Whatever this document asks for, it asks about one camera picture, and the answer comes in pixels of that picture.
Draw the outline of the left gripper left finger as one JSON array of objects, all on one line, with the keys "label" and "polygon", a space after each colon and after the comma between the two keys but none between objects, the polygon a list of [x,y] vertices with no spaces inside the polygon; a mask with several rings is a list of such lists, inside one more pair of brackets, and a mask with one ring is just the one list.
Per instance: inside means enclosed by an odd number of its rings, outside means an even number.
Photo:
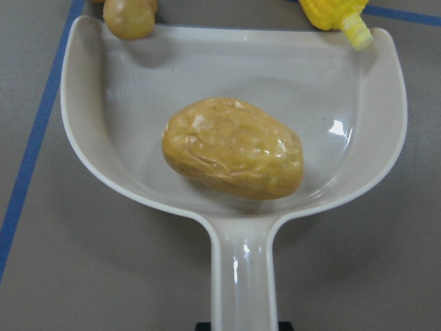
[{"label": "left gripper left finger", "polygon": [[195,325],[194,331],[211,331],[212,325],[210,322],[198,322]]}]

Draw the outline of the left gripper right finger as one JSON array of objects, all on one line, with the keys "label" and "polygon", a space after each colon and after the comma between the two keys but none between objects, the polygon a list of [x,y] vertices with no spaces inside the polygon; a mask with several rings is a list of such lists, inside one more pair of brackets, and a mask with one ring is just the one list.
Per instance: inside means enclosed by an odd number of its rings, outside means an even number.
[{"label": "left gripper right finger", "polygon": [[278,322],[279,331],[292,331],[292,323],[289,321],[279,321]]}]

